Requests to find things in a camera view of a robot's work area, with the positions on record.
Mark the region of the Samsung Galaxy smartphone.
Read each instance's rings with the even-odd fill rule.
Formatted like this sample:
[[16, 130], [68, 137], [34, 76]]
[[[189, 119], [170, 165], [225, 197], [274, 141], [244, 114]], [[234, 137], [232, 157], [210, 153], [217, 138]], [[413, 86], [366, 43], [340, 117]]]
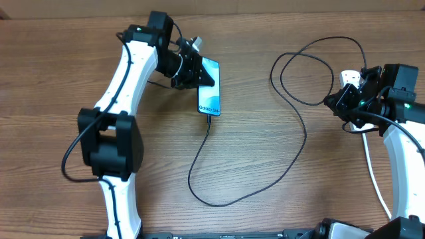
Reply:
[[198, 112], [212, 116], [220, 116], [220, 65], [217, 61], [203, 57], [201, 68], [204, 68], [215, 80], [215, 85], [199, 86]]

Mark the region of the white power strip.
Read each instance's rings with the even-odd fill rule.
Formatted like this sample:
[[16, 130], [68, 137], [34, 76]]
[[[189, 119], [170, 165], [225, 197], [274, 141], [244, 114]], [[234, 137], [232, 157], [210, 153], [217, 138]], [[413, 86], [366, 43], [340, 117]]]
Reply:
[[[358, 88], [360, 86], [360, 83], [363, 81], [361, 79], [361, 75], [360, 72], [356, 71], [356, 70], [344, 70], [339, 74], [339, 80], [340, 80], [340, 85], [342, 88], [344, 88], [344, 86], [346, 84], [352, 84], [354, 85], [354, 87]], [[349, 124], [350, 130], [354, 131], [355, 133], [359, 133], [360, 131], [365, 131], [367, 129], [373, 129], [374, 126], [372, 124], [365, 124], [363, 127], [356, 127], [355, 125], [353, 125], [352, 123]], [[376, 179], [375, 179], [375, 175], [373, 173], [373, 166], [371, 163], [371, 157], [369, 154], [369, 145], [368, 145], [368, 141], [367, 141], [367, 136], [366, 133], [361, 133], [361, 137], [362, 137], [362, 141], [363, 141], [363, 147], [365, 150], [365, 158], [366, 158], [366, 162], [367, 162], [367, 167], [369, 170], [369, 175], [371, 177], [371, 181], [372, 184], [375, 188], [375, 192], [377, 194], [378, 200], [381, 203], [384, 211], [386, 212], [386, 215], [388, 216], [389, 219], [391, 219], [392, 214], [390, 212], [390, 210], [388, 209], [388, 206], [386, 205], [381, 192], [379, 190], [379, 187], [377, 185]]]

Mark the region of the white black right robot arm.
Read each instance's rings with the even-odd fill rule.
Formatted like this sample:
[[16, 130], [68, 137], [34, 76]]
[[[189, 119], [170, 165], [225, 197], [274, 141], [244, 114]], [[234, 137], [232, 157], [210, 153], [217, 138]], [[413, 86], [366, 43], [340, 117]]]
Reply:
[[393, 210], [390, 221], [368, 232], [334, 222], [328, 238], [424, 237], [424, 104], [415, 101], [419, 69], [385, 64], [363, 70], [359, 84], [347, 82], [323, 103], [334, 116], [351, 123], [357, 133], [373, 125], [383, 138], [390, 159]]

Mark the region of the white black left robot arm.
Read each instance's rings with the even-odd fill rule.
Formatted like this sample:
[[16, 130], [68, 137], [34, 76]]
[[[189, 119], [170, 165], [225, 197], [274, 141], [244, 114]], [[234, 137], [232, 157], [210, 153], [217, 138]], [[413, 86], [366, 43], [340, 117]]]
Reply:
[[120, 33], [122, 55], [108, 89], [92, 109], [78, 114], [79, 142], [84, 163], [100, 183], [108, 214], [105, 238], [141, 238], [135, 176], [144, 154], [136, 114], [154, 72], [170, 78], [177, 90], [197, 90], [197, 110], [220, 115], [220, 66], [199, 54], [202, 40], [177, 40], [169, 49], [173, 19], [152, 11], [146, 26], [130, 25]]

